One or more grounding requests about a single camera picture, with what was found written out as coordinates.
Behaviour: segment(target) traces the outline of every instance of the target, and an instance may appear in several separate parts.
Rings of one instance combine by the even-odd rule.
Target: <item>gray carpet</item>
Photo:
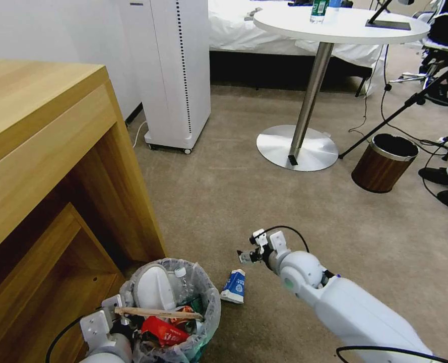
[[[388,77],[415,72],[419,62],[415,51],[392,47]],[[325,87],[311,121],[311,127],[330,133],[341,151],[359,139],[347,130],[363,120],[363,98],[353,96],[349,83],[337,80]],[[419,89],[417,83],[394,86],[385,114]],[[254,230],[293,226],[324,266],[397,311],[434,353],[448,358],[448,208],[417,175],[427,155],[421,152],[383,195],[351,180],[366,144],[323,171],[279,168],[260,155],[255,139],[270,126],[295,124],[302,99],[295,91],[212,87],[212,114],[191,155],[151,151],[140,134],[135,152],[169,254],[199,262],[220,289],[229,272],[241,267],[235,251],[250,247]],[[381,89],[369,97],[363,131],[380,121],[380,99]],[[142,120],[132,123],[132,138]],[[394,124],[436,140],[448,135],[448,108],[415,105]],[[448,163],[435,158],[431,165]],[[291,248],[303,249],[296,236],[287,231],[285,236]],[[282,288],[264,264],[243,269],[244,305],[222,302],[220,327],[203,363],[339,361],[334,354],[340,341],[304,302]]]

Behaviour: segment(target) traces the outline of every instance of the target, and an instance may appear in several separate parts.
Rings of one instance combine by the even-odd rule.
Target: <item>wooden stick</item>
[[[158,316],[162,318],[195,319],[202,321],[204,317],[199,313],[175,312],[158,309],[121,308],[115,307],[114,312],[119,315],[130,314],[138,316]]]

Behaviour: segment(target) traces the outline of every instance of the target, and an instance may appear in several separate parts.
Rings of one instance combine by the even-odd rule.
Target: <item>round white table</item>
[[[405,43],[422,39],[430,29],[428,24],[420,20],[385,13],[380,14],[378,19],[408,22],[411,30],[365,26],[374,13],[364,9],[341,8],[335,16],[329,17],[327,13],[322,24],[309,21],[311,7],[288,7],[279,11],[264,9],[254,15],[254,24],[261,29],[292,38],[319,41],[296,126],[273,126],[257,138],[260,153],[270,162],[286,169],[315,171],[333,165],[338,159],[338,148],[333,140],[308,127],[335,43]]]

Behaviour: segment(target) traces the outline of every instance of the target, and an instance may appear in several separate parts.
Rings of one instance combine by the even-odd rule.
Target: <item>table leg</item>
[[[308,128],[333,46],[333,43],[319,44],[296,126],[273,126],[258,136],[257,147],[270,162],[286,169],[315,171],[333,165],[338,159],[335,143],[327,135]]]

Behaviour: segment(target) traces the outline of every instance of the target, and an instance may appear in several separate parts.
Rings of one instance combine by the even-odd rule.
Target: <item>blue and white carton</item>
[[[245,272],[241,269],[233,270],[230,277],[220,293],[220,299],[235,302],[236,304],[244,303],[244,282]]]

